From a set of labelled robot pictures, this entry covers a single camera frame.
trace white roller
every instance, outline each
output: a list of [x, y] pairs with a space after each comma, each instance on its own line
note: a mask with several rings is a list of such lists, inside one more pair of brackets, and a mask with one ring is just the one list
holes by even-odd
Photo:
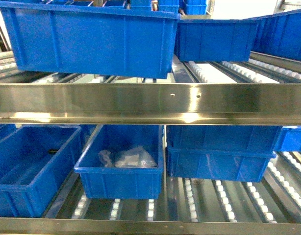
[[264, 213], [268, 212], [268, 207], [266, 205], [262, 205], [260, 208]]
[[233, 211], [228, 211], [227, 214], [228, 214], [228, 219], [235, 219], [235, 215]]

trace metal shelf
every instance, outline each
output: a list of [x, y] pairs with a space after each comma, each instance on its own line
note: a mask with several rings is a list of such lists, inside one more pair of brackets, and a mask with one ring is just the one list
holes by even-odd
[[200, 78], [176, 57], [173, 74], [187, 83], [0, 84], [0, 122], [301, 125], [301, 84], [193, 84]]
[[[276, 171], [279, 170], [301, 196], [299, 172], [282, 154], [274, 164]], [[154, 202], [89, 199], [84, 194], [80, 178], [72, 173], [43, 218], [0, 218], [0, 234], [301, 235], [301, 211], [270, 170], [261, 183], [252, 185], [171, 178], [165, 173], [162, 180], [162, 193]], [[267, 213], [259, 211], [261, 203], [256, 204], [250, 196], [254, 192], [251, 187], [255, 187], [273, 220], [267, 221], [264, 218]], [[226, 192], [235, 220], [228, 220], [220, 191]], [[119, 207], [116, 217], [111, 219], [114, 203]], [[154, 204], [152, 222], [148, 213], [150, 203]]]
[[[280, 63], [260, 56], [266, 63]], [[301, 72], [301, 63], [282, 62]], [[250, 82], [219, 63], [213, 65], [238, 82]], [[175, 84], [142, 84], [142, 79], [117, 83], [123, 78], [116, 76], [104, 79], [110, 84], [66, 83], [79, 74], [60, 77], [56, 84], [0, 84], [0, 122], [301, 125], [301, 83], [295, 79], [283, 76], [287, 84], [202, 84], [189, 64], [176, 57], [173, 75]], [[276, 168], [270, 167], [262, 182], [252, 185], [164, 173], [162, 193], [154, 202], [88, 199], [79, 176], [71, 173], [42, 218], [0, 218], [0, 234], [301, 235], [301, 207], [277, 177], [284, 176], [301, 197], [301, 173], [285, 153], [278, 155]], [[301, 153], [291, 155], [301, 164]]]

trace plastic bag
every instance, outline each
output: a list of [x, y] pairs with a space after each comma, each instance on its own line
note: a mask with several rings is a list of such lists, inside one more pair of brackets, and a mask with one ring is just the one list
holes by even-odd
[[157, 167], [152, 156], [143, 148], [137, 147], [122, 151], [115, 155], [115, 167], [121, 168], [152, 168]]
[[104, 167], [113, 167], [112, 164], [112, 153], [108, 150], [102, 150], [98, 153], [98, 156], [100, 158], [100, 162]]

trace blue plastic bin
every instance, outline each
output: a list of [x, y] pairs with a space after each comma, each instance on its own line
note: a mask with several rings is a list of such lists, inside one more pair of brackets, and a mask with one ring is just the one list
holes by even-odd
[[232, 154], [271, 154], [279, 126], [167, 126], [167, 143], [174, 148], [230, 151]]
[[207, 0], [184, 0], [188, 5], [207, 5]]
[[301, 152], [301, 126], [283, 127], [277, 140], [275, 151]]
[[[163, 172], [162, 126], [104, 125], [76, 163], [89, 198], [156, 199]], [[106, 168], [98, 159], [101, 150], [114, 152], [143, 146], [156, 168]]]
[[179, 5], [179, 0], [158, 0], [159, 6], [177, 6]]
[[24, 126], [0, 141], [0, 216], [43, 214], [81, 155], [79, 134], [80, 127]]
[[131, 0], [131, 6], [149, 6], [151, 5], [151, 0]]
[[152, 11], [152, 6], [131, 6], [131, 10], [138, 10], [138, 11]]
[[175, 54], [180, 61], [248, 61], [257, 20], [181, 20]]
[[0, 140], [10, 135], [16, 129], [14, 124], [0, 124]]
[[5, 0], [0, 9], [20, 70], [149, 78], [171, 72], [178, 14]]
[[167, 169], [171, 177], [260, 182], [269, 160], [275, 157], [168, 146]]
[[185, 4], [184, 12], [187, 15], [205, 15], [207, 5], [190, 5]]
[[301, 61], [301, 9], [259, 17], [254, 51]]
[[121, 0], [108, 0], [102, 6], [112, 8], [125, 8], [126, 1]]
[[176, 6], [163, 6], [163, 5], [159, 5], [158, 6], [158, 10], [159, 11], [165, 11], [165, 12], [178, 13], [179, 12], [179, 5], [176, 5]]

